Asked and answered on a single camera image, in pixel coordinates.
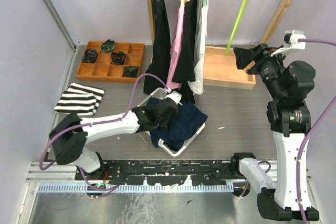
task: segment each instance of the wooden rack leg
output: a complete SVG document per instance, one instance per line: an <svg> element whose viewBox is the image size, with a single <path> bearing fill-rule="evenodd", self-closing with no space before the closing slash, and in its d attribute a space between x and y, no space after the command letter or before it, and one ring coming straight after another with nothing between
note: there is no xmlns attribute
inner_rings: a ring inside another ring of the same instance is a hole
<svg viewBox="0 0 336 224"><path fill-rule="evenodd" d="M281 0L259 43L267 43L285 15L292 0Z"/></svg>
<svg viewBox="0 0 336 224"><path fill-rule="evenodd" d="M152 6L152 0L147 0L148 4L148 13L149 13L149 23L151 26L151 36L152 36L152 43L154 43L154 13L153 13L153 6Z"/></svg>

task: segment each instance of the folded shirt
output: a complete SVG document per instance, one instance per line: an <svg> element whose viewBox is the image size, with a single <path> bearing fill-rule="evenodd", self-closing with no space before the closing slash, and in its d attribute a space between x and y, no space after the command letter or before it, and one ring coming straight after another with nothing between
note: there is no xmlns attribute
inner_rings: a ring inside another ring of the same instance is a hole
<svg viewBox="0 0 336 224"><path fill-rule="evenodd" d="M159 99L151 98L147 105L154 105L159 101ZM162 139L170 149L178 151L182 148L184 141L191 138L207 118L208 116L192 102L183 103L179 105L179 115L170 120L167 128L157 127L150 132L152 144L158 148L159 139Z"/></svg>
<svg viewBox="0 0 336 224"><path fill-rule="evenodd" d="M77 113L79 116L94 115L105 91L102 89L72 83L63 92L55 106L58 113Z"/></svg>

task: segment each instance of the striped cloth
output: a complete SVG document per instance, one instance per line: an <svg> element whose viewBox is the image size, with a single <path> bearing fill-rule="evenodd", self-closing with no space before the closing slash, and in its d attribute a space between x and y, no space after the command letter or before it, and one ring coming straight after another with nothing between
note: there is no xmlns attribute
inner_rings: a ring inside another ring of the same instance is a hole
<svg viewBox="0 0 336 224"><path fill-rule="evenodd" d="M94 115L105 91L90 86L72 83L63 92L55 106L58 113L77 113L78 115Z"/></svg>

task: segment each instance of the pink shirt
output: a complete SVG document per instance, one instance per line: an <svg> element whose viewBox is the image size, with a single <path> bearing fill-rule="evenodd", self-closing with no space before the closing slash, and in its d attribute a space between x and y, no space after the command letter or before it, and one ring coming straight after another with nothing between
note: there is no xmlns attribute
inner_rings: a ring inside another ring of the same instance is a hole
<svg viewBox="0 0 336 224"><path fill-rule="evenodd" d="M181 43L183 35L183 20L184 20L184 6L181 6L179 9L179 16L177 18L175 33L173 37L172 47L170 49L170 67L168 72L167 87L170 89L177 89L181 87L180 83L173 82L173 76L175 73L176 65L178 58L180 57L181 52Z"/></svg>

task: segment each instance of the cable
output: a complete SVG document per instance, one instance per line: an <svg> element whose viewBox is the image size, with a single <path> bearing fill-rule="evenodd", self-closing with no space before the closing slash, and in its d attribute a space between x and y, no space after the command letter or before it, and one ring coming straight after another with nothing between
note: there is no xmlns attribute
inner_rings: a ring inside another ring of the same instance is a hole
<svg viewBox="0 0 336 224"><path fill-rule="evenodd" d="M336 47L336 42L335 41L330 41L330 40L324 40L324 39L298 39L298 42L311 42L311 43L322 43L322 44L328 44ZM307 223L307 218L306 214L304 212L303 206L301 204L302 202L302 194L301 194L301 158L302 158L302 153L303 150L309 141L309 138L312 136L313 132L316 130L317 126L322 122L323 118L326 116L326 114L331 110L331 108L334 106L336 103L336 96L332 101L329 103L329 105L326 107L326 109L323 111L323 113L320 115L320 117L317 119L313 127L310 129L310 131L307 133L307 135L304 137L297 156L297 163L296 163L296 191L297 191L297 197L298 197L298 204L300 208L300 212L302 215L302 219L304 223Z"/></svg>
<svg viewBox="0 0 336 224"><path fill-rule="evenodd" d="M267 170L265 171L265 173L268 173L268 172L271 170L271 163L268 162L268 161L260 161L260 162L258 162L258 164L262 164L262 163L266 163L266 164L268 164L268 168L267 168ZM248 187L249 185L250 185L250 182L248 181L248 182L246 183L246 186L245 186L243 192L242 192L241 195L240 195L240 198L241 198L241 199L243 199L243 196L244 196L244 194L245 194L245 192L246 192L246 190L247 190L247 187Z"/></svg>
<svg viewBox="0 0 336 224"><path fill-rule="evenodd" d="M156 80L158 80L159 82L161 82L161 84L163 84L163 86L167 89L167 86L166 84L157 76L151 74L151 73L143 73L142 75L140 75L137 80L135 81L134 83L134 86L133 86L133 89L132 89L132 93L131 93L131 99L130 99L130 103L128 104L128 107L125 111L125 113L123 114L122 117L120 118L117 118L117 119L113 119L113 120L106 120L106 121L100 121L100 122L93 122L93 123L85 123L85 124L78 124L78 125L74 125L74 126L71 126L71 127L68 127L64 130L62 130L61 132L59 132L58 134L56 134L46 145L46 147L44 148L43 152L42 152L42 155L40 157L40 160L39 160L39 167L41 170L46 170L48 169L51 165L53 165L55 162L56 162L56 159L54 159L53 161L50 162L50 164L48 164L47 166L44 166L43 167L43 161L44 161L44 158L48 152L48 149L51 147L51 145L53 144L54 141L58 140L58 138L60 136L62 136L63 134L69 132L69 131L73 131L75 129L78 129L78 128L81 128L81 127L87 127L87 126L94 126L94 125L100 125L100 124L105 124L105 123L114 123L114 122L117 122L117 121L121 121L123 120L127 114L129 113L129 111L131 110L131 107L132 107L132 102L133 102L133 98L134 98L134 93L135 93L135 89L140 81L140 79L144 76L150 76L150 77L153 77L155 78ZM84 174L84 171L83 169L80 167L79 170L81 171L82 173L82 176L83 176L83 179L84 181L88 184L88 186L94 190L97 190L97 191L108 191L109 193L111 193L112 191L114 191L118 186L116 187L112 187L112 188L109 188L109 189L100 189L100 188L96 188L96 187L93 187L88 181L87 179L85 178L85 175Z"/></svg>

